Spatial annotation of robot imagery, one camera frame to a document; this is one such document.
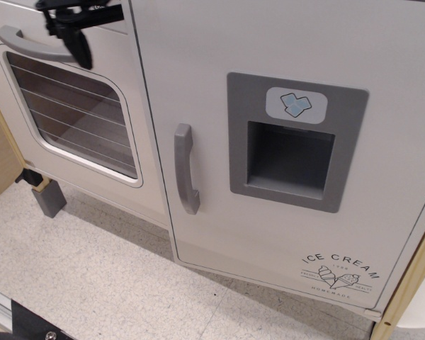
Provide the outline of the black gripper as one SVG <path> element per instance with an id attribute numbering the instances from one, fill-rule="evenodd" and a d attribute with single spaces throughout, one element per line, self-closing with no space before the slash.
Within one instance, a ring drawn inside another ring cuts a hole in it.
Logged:
<path id="1" fill-rule="evenodd" d="M 81 29 L 122 21 L 124 19 L 122 5 L 109 5 L 109 3 L 108 0 L 47 0 L 37 1 L 35 9 L 43 13 L 49 34 L 61 37 L 81 67 L 92 69 L 91 51 Z"/>

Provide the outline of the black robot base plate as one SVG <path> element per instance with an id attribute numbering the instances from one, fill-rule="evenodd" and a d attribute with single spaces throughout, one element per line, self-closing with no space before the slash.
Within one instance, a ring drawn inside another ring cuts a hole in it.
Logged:
<path id="1" fill-rule="evenodd" d="M 70 334 L 43 319 L 15 300 L 11 301 L 12 333 L 22 339 L 73 340 Z"/>

